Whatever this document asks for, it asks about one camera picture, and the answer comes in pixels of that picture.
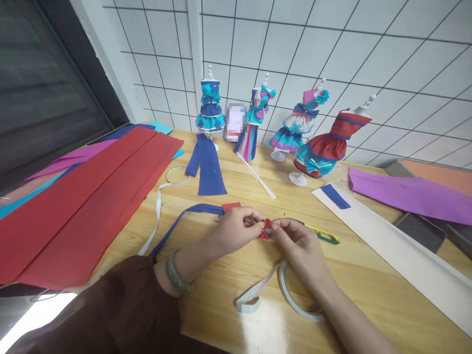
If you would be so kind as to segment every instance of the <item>mannequin base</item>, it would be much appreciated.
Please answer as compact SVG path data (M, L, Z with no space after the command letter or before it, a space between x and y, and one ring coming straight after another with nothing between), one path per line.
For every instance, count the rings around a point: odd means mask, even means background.
M304 186L307 183L306 177L298 172L292 172L291 174L289 174L289 180L293 184L299 185L299 186Z
M278 152L273 151L270 154L270 157L272 157L272 160L277 161L277 162L285 161L285 154L283 152L280 152L280 151L278 151Z

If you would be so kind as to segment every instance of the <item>teal paper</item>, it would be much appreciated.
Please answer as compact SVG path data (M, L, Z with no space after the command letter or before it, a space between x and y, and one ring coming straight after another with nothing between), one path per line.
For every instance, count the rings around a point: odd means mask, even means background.
M148 125L152 125L154 126L154 130L157 131L157 132L161 132L161 133L164 133L164 134L169 134L171 131L173 131L174 129L171 128L171 127L168 127L164 124L162 124L161 122L158 122L156 120L152 120L148 123Z
M173 160L176 158L176 157L179 157L180 155L184 155L185 154L185 151L179 149L176 153L176 155L172 158Z
M61 177L67 170L62 172L61 174L57 175L54 177L52 180L47 181L45 184L43 184L41 187L36 189L34 192L29 193L28 195L24 196L23 198L18 199L17 201L14 201L11 204L8 204L7 206L3 206L0 208L0 220L2 220L4 217L6 217L9 213L12 211L18 209L21 207L24 203L32 199L33 197L37 196L39 193L41 193L43 190L51 186L54 182L56 182L59 177Z

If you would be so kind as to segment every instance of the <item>white paper strip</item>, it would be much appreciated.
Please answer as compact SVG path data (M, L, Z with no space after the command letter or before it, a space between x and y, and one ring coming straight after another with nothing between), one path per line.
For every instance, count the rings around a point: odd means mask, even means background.
M472 338L472 281L341 188L332 186L350 208L341 210L320 188L312 194Z
M167 175L169 174L169 172L172 172L173 170L177 170L177 169L186 169L186 167L184 166L177 166L177 167L172 167L170 170L168 170L166 172L166 181L169 182L169 180L167 179ZM146 243L144 244L144 246L141 248L141 250L139 251L138 253L138 256L143 256L144 253L148 250L149 248L149 245L151 244L151 241L152 239L154 238L154 235L156 234L157 232L157 227L159 226L159 220L161 218L161 200L162 200L162 196L161 196L161 189L162 188L165 188L165 187L169 187L170 185L183 185L183 184L186 184L189 180L190 180L190 177L189 176L187 178L187 180L185 180L184 182L181 182L181 183L164 183L164 184L161 184L159 186L159 188L157 189L157 199L156 199L156 215L157 215L157 224L156 224L156 228L154 229L154 231L152 232L151 236L149 236L149 238L147 239Z
M269 187L266 186L266 184L264 183L264 181L262 181L262 179L257 175L257 173L252 169L251 166L249 166L249 164L247 163L246 160L244 160L244 158L241 156L241 154L239 152L236 153L236 156L241 160L241 162L246 166L246 168L249 170L250 173L252 173L252 175L257 179L257 181L259 181L259 183L261 184L262 187L264 187L265 191L267 192L267 194L269 194L269 197L271 199L275 199L275 194L272 193L272 191L269 189Z
M260 306L260 298L257 298L257 300L249 304L248 302L255 297L257 297L257 293L262 289L262 287L267 284L267 282L272 278L274 275L275 271L278 270L278 277L279 277L279 285L280 289L282 290L282 293L284 294L285 300L289 303L289 305L302 317L306 318L309 321L312 322L319 322L319 321L324 321L325 316L323 314L323 310L320 310L316 313L310 313L306 312L305 310L302 310L300 306L298 306L292 296L289 293L289 289L287 288L287 283L285 282L285 270L287 269L287 265L289 264L289 261L282 261L279 264L277 264L271 271L270 273L262 279L260 282L254 284L248 291L246 291L241 297L236 301L236 309L239 313L242 314L251 314L257 311L257 309Z

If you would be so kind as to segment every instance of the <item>purple paper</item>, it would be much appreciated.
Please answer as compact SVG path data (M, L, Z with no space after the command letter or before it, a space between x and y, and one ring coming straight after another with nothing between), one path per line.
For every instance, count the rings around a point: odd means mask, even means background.
M392 207L472 225L472 197L419 177L378 176L349 168L351 188Z
M48 175L53 172L61 171L75 165L80 162L85 162L90 159L92 156L97 155L100 151L104 150L111 144L113 144L116 140L107 140L100 143L96 143L93 145L85 146L83 148L74 150L63 157L60 157L54 160L48 167L44 170L39 171L38 173L32 175L25 179L24 182L29 182L35 178L40 176Z

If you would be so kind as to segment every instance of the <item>brown sleeve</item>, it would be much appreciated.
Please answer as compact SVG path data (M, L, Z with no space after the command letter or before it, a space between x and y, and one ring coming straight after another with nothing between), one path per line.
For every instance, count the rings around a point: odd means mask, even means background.
M11 353L167 353L178 341L177 299L157 283L152 260L115 265L46 326L22 336Z

